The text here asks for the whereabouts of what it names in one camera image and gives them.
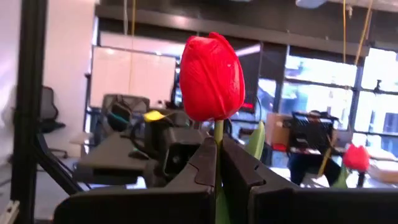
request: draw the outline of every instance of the red tulip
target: red tulip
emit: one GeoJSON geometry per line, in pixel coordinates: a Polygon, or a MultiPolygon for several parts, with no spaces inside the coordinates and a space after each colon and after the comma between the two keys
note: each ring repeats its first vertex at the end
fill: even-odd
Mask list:
{"type": "Polygon", "coordinates": [[[356,147],[351,144],[343,156],[343,163],[347,168],[367,171],[369,159],[369,153],[363,146],[356,147]]]}
{"type": "Polygon", "coordinates": [[[196,121],[224,120],[244,99],[241,64],[228,41],[212,32],[192,36],[182,55],[180,87],[185,112],[196,121]]]}

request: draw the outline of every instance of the white wall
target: white wall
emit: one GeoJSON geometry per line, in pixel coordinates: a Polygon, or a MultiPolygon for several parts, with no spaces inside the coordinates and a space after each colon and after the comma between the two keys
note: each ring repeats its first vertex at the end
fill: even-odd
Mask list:
{"type": "Polygon", "coordinates": [[[0,1],[0,164],[12,153],[11,90],[16,84],[21,1],[0,1]]]}
{"type": "Polygon", "coordinates": [[[83,131],[94,7],[95,0],[49,0],[48,6],[44,85],[54,89],[58,120],[67,126],[46,134],[46,140],[77,157],[80,146],[69,140],[83,131]]]}

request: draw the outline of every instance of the black metal frame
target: black metal frame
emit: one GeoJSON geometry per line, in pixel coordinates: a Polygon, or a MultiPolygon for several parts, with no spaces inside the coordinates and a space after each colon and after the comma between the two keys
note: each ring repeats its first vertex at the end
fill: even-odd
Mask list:
{"type": "Polygon", "coordinates": [[[20,202],[16,223],[34,222],[47,0],[22,0],[11,200],[20,202]]]}
{"type": "MultiPolygon", "coordinates": [[[[127,17],[129,19],[132,17],[131,13],[131,11],[127,11],[127,17]]],[[[95,7],[95,14],[100,18],[122,21],[123,7],[97,5],[95,7]]],[[[342,52],[341,46],[343,45],[342,41],[307,37],[304,35],[293,34],[288,31],[281,32],[270,29],[230,24],[227,22],[197,19],[187,16],[177,16],[155,11],[146,11],[142,9],[138,9],[136,11],[136,22],[201,33],[209,33],[217,30],[217,32],[220,34],[231,37],[260,40],[277,44],[289,43],[290,45],[294,46],[308,47],[311,49],[319,49],[326,52],[335,52],[339,54],[342,52]]],[[[356,55],[357,49],[358,44],[351,42],[347,43],[346,51],[348,55],[356,55]]],[[[361,51],[361,56],[366,56],[368,52],[369,47],[364,46],[361,51]]]]}

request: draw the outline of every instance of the wall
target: wall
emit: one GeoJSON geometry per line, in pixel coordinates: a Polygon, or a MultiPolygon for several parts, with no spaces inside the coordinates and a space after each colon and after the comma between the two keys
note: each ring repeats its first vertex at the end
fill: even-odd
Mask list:
{"type": "Polygon", "coordinates": [[[49,0],[44,85],[54,89],[58,120],[65,129],[46,134],[49,147],[80,156],[69,143],[82,132],[95,0],[49,0]]]}
{"type": "Polygon", "coordinates": [[[147,37],[125,36],[101,32],[101,46],[116,47],[119,49],[133,49],[142,52],[157,53],[171,56],[181,56],[184,51],[185,43],[172,42],[168,40],[151,39],[147,37]]]}
{"type": "Polygon", "coordinates": [[[0,164],[12,153],[12,88],[16,84],[21,1],[0,1],[0,164]]]}

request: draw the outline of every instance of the black desk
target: black desk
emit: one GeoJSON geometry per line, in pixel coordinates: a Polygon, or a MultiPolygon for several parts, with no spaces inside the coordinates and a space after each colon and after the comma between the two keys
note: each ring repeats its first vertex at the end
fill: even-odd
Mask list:
{"type": "Polygon", "coordinates": [[[133,150],[129,139],[114,133],[78,161],[73,178],[89,184],[135,184],[147,160],[129,157],[133,150]]]}

